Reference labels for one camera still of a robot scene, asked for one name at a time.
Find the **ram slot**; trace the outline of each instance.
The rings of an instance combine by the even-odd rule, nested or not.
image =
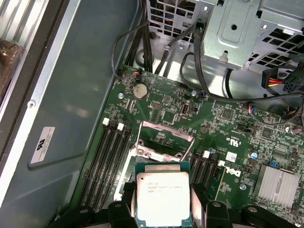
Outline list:
[[[103,151],[102,151],[102,159],[99,162],[98,168],[97,168],[97,172],[96,172],[96,176],[94,178],[94,183],[93,186],[91,188],[91,192],[89,194],[89,199],[87,200],[87,206],[92,207],[94,204],[94,200],[96,198],[96,193],[98,191],[98,187],[100,185],[100,177],[102,177],[103,172],[105,171],[107,161],[108,158],[111,155],[111,148],[113,148],[114,143],[116,142],[118,137],[118,132],[113,132],[113,136],[110,138],[110,140],[107,142],[106,146],[103,147]]]
[[[90,203],[90,206],[95,209],[96,209],[96,207],[95,207],[96,204],[98,204],[98,199],[100,197],[100,193],[102,192],[102,189],[105,187],[105,182],[106,182],[105,180],[106,180],[107,173],[112,168],[112,164],[114,162],[114,157],[115,157],[116,153],[118,152],[119,146],[122,141],[122,137],[123,137],[123,133],[121,131],[117,130],[116,138],[115,138],[115,140],[113,140],[110,150],[107,152],[108,156],[105,160],[104,166],[102,167],[102,169],[100,170],[100,173],[98,175],[99,180],[94,189],[92,203]]]
[[[81,201],[80,201],[80,205],[82,205],[82,206],[85,205],[88,193],[89,193],[90,188],[92,187],[92,184],[93,184],[93,175],[94,175],[95,167],[97,166],[98,160],[100,159],[99,157],[101,156],[101,154],[99,153],[99,149],[100,149],[101,145],[104,145],[104,143],[106,141],[106,138],[110,134],[110,131],[111,131],[110,126],[104,127],[104,130],[102,132],[101,138],[100,138],[99,143],[98,143],[98,150],[94,155],[94,158],[92,160],[92,165],[91,165],[91,167],[89,169],[89,172],[88,172],[89,174],[86,177],[86,182],[85,182],[85,185],[84,185],[84,188],[83,188],[83,192],[82,192],[82,195],[81,195]]]
[[[121,161],[123,160],[123,157],[125,156],[127,152],[127,146],[129,142],[129,137],[130,137],[130,130],[131,128],[128,127],[128,130],[126,130],[123,134],[123,140],[122,143],[120,144],[120,147],[118,149],[118,153],[115,154],[114,161],[118,162],[113,162],[113,167],[111,169],[107,170],[106,173],[106,178],[105,178],[105,185],[103,190],[101,191],[99,200],[96,201],[94,208],[96,211],[102,208],[102,206],[106,203],[106,200],[108,198],[108,194],[111,192],[113,188],[114,181],[116,179],[117,173],[119,166],[121,164]]]
[[[98,158],[96,160],[96,164],[93,167],[93,176],[91,177],[91,182],[88,190],[88,194],[84,198],[84,204],[83,205],[88,205],[88,202],[90,201],[92,197],[92,192],[94,189],[94,186],[96,184],[96,178],[97,178],[97,173],[100,170],[100,167],[102,166],[103,161],[105,160],[106,156],[106,149],[109,147],[111,144],[113,137],[115,135],[114,127],[110,126],[110,132],[107,134],[106,139],[102,142],[102,144],[99,145],[98,147]]]
[[[210,165],[208,167],[207,173],[206,173],[206,175],[204,177],[204,181],[203,181],[203,184],[206,189],[208,189],[210,187],[210,183],[211,183],[212,177],[214,176],[216,167],[217,166],[213,162],[210,163]]]
[[[191,174],[190,174],[190,183],[195,183],[196,177],[200,170],[201,160],[193,159],[193,163],[191,166]]]
[[[196,178],[195,183],[202,183],[210,166],[210,162],[208,160],[202,160],[201,166],[199,168],[199,174]]]

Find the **motherboard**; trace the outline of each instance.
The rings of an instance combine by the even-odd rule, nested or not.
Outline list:
[[[245,104],[212,100],[184,84],[129,66],[122,66],[120,74],[126,79],[113,83],[71,208],[87,205],[99,211],[114,200],[115,191],[122,193],[119,182],[134,179],[134,164],[151,160],[127,159],[138,138],[170,157],[185,154],[189,142],[170,132],[142,129],[139,134],[145,121],[194,138],[184,161],[190,161],[190,181],[204,183],[211,200],[233,209],[259,205],[304,227],[304,136],[288,130],[301,127],[300,122],[262,125]],[[262,110],[255,114],[267,123],[281,118]]]

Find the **green circuit board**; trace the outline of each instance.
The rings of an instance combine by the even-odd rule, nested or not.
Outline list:
[[[134,68],[128,66],[122,68],[125,76],[134,71]],[[224,161],[226,167],[235,171],[226,172],[224,167],[217,167],[217,174],[213,175],[208,189],[211,199],[222,201],[233,209],[241,209],[248,204],[259,205],[293,224],[304,224],[304,218],[302,218],[302,213],[304,213],[304,188],[302,187],[304,137],[302,134],[291,135],[286,131],[286,127],[295,127],[297,122],[277,127],[261,125],[252,119],[243,104],[218,102],[200,94],[193,96],[191,90],[185,85],[146,72],[143,73],[140,83],[146,85],[148,94],[143,99],[136,99],[133,88],[138,83],[132,77],[122,82],[114,81],[77,184],[71,202],[72,207],[81,204],[81,198],[84,197],[83,187],[88,176],[87,172],[93,163],[104,130],[102,122],[104,118],[108,118],[131,127],[130,138],[126,143],[127,149],[134,145],[141,121],[167,125],[194,136],[195,143],[190,156],[186,158],[191,162],[193,172],[200,168],[200,165],[196,165],[196,156],[202,155],[204,151],[212,152],[211,155],[216,156],[217,161]],[[269,123],[280,120],[279,116],[261,110],[256,110],[255,114],[259,119]],[[184,152],[188,146],[188,142],[174,138],[170,134],[144,131],[141,137],[151,142],[156,149],[161,151],[161,148],[165,148],[166,153],[172,155],[176,152]],[[105,184],[111,186],[110,190],[103,191],[102,194],[107,194],[103,202],[111,201],[127,149],[121,156],[119,166],[110,171],[112,175],[115,175],[113,183],[109,183],[110,180],[104,181]],[[252,153],[258,154],[257,159],[250,158]],[[298,207],[297,213],[252,196],[261,164],[286,169],[300,175],[299,187],[294,199],[294,204]],[[127,175],[126,181],[131,178],[132,170],[128,171]],[[246,189],[241,189],[242,184],[246,185]]]

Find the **silver heatsink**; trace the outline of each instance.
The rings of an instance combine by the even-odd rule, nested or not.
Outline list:
[[[300,177],[261,165],[254,196],[291,208]]]

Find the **sticker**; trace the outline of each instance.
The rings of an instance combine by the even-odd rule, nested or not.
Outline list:
[[[44,160],[46,153],[48,151],[48,146],[51,142],[55,127],[44,127],[40,138],[38,140],[36,150],[34,152],[33,158],[31,160],[31,164],[36,162],[41,162]]]
[[[232,152],[227,153],[227,156],[226,156],[227,161],[236,162],[236,159],[237,159],[237,154],[236,153],[232,153]]]

